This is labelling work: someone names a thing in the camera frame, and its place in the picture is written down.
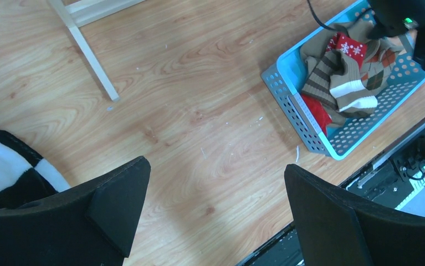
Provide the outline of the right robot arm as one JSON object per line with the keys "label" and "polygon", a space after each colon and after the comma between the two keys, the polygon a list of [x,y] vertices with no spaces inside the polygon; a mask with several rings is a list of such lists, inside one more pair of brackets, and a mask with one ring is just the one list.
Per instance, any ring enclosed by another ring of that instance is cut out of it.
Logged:
{"label": "right robot arm", "polygon": [[392,38],[415,30],[413,59],[425,71],[425,0],[380,0],[368,3],[375,12],[376,24],[367,37]]}

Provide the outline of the red patterned sock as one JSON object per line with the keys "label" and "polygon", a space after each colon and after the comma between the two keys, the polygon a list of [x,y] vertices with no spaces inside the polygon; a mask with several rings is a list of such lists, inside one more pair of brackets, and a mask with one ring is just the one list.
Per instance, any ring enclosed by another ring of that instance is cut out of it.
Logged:
{"label": "red patterned sock", "polygon": [[340,50],[357,62],[361,69],[364,57],[367,52],[367,45],[351,39],[341,32],[335,33],[329,40],[326,51]]}

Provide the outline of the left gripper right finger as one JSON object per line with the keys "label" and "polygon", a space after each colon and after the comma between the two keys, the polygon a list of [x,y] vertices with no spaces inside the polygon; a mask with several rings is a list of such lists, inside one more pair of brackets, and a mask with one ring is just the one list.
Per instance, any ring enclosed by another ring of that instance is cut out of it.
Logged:
{"label": "left gripper right finger", "polygon": [[425,217],[374,203],[287,165],[285,186],[306,265],[425,265]]}

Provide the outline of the brown striped sock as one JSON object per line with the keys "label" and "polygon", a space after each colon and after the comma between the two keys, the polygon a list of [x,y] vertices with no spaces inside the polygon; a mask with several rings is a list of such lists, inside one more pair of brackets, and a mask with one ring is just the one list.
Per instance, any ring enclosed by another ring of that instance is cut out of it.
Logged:
{"label": "brown striped sock", "polygon": [[301,93],[344,117],[372,114],[378,100],[362,84],[358,63],[340,50],[326,52],[320,59],[304,59],[308,71]]}

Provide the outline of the black white checkered blanket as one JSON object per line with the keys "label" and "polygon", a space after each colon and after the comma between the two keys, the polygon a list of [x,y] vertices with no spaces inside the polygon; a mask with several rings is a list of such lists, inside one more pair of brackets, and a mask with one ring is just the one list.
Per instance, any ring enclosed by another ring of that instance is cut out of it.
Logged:
{"label": "black white checkered blanket", "polygon": [[0,209],[16,209],[69,188],[46,158],[13,134],[0,130]]}

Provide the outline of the tan brown sock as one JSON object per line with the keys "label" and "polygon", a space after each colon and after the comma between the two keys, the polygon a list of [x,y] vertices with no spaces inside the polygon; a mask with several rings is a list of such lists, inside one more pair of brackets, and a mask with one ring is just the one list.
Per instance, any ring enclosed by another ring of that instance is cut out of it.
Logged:
{"label": "tan brown sock", "polygon": [[[367,35],[373,28],[374,25],[369,21],[358,21],[354,27],[349,29],[349,38],[366,46],[361,73],[369,72],[367,66],[369,63],[380,62],[383,67],[394,64],[398,55],[403,51],[402,46],[396,46],[387,39],[368,39]],[[301,59],[320,60],[326,52],[339,49],[337,35],[327,29],[321,30],[301,46]]]}

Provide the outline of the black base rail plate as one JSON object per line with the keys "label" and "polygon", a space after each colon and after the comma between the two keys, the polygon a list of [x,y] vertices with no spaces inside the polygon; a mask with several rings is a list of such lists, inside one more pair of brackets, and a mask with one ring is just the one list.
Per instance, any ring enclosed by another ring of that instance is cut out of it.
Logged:
{"label": "black base rail plate", "polygon": [[[337,187],[404,212],[425,188],[425,118]],[[242,265],[306,265],[294,222],[244,258]]]}

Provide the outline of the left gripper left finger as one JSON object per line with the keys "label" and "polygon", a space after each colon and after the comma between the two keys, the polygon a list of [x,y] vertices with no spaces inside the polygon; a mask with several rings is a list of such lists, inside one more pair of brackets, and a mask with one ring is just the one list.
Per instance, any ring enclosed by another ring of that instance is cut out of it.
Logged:
{"label": "left gripper left finger", "polygon": [[143,157],[16,209],[0,209],[0,265],[122,265],[151,166]]}

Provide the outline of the wooden clothes rack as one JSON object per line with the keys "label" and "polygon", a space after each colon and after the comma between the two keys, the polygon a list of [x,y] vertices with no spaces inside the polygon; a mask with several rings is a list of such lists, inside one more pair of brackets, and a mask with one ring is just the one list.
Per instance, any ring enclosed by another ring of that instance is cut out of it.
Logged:
{"label": "wooden clothes rack", "polygon": [[126,8],[130,8],[141,2],[143,2],[143,0],[85,0],[77,1],[66,6],[59,0],[49,1],[51,7],[68,28],[68,31],[82,51],[94,74],[101,82],[108,97],[114,102],[119,101],[120,96],[83,36],[80,27],[103,19]]}

